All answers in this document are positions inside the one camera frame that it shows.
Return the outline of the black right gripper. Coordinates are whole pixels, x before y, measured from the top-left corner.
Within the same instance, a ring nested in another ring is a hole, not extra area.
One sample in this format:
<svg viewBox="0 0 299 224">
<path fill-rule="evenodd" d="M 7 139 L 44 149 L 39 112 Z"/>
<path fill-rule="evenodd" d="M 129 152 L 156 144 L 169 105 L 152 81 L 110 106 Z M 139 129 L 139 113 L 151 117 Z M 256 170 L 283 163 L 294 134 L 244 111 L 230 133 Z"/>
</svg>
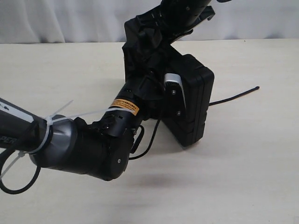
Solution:
<svg viewBox="0 0 299 224">
<path fill-rule="evenodd" d="M 163 0 L 160 5 L 137 15 L 139 49 L 153 50 L 161 45 L 161 69 L 181 70 L 183 55 L 170 43 L 189 35 L 205 20 L 211 20 L 215 11 L 209 0 Z"/>
</svg>

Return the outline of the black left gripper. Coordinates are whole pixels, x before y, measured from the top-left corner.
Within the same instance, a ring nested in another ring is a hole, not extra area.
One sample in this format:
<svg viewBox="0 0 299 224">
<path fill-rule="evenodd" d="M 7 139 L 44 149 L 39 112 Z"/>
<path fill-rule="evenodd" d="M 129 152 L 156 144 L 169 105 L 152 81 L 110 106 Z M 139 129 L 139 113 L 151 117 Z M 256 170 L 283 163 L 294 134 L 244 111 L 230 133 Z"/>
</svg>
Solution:
<svg viewBox="0 0 299 224">
<path fill-rule="evenodd" d="M 126 42 L 125 84 L 121 100 L 139 120 L 162 120 L 166 114 L 164 76 L 168 64 L 168 45 L 154 48 L 138 42 Z"/>
</svg>

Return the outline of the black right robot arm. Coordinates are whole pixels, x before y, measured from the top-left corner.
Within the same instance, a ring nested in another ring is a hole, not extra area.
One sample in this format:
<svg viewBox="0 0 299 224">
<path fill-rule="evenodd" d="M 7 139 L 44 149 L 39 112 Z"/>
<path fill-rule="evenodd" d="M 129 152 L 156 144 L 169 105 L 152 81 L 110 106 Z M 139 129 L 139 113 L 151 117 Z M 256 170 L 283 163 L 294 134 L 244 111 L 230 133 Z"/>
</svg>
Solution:
<svg viewBox="0 0 299 224">
<path fill-rule="evenodd" d="M 172 44 L 215 15 L 208 0 L 163 0 L 125 23 L 126 72 L 162 70 L 184 58 Z"/>
</svg>

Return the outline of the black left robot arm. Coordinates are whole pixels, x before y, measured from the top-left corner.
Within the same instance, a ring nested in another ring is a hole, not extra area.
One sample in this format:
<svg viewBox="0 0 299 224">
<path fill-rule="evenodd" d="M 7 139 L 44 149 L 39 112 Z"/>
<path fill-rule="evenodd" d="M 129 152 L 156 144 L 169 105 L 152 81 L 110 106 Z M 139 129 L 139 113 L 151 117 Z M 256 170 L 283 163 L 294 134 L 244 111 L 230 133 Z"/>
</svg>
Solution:
<svg viewBox="0 0 299 224">
<path fill-rule="evenodd" d="M 28 155 L 36 166 L 104 181 L 118 178 L 133 159 L 144 135 L 142 122 L 153 113 L 163 114 L 165 88 L 152 70 L 126 80 L 99 121 L 86 123 L 81 116 L 55 112 L 34 115 L 4 99 L 0 101 L 0 163 L 17 153 Z"/>
</svg>

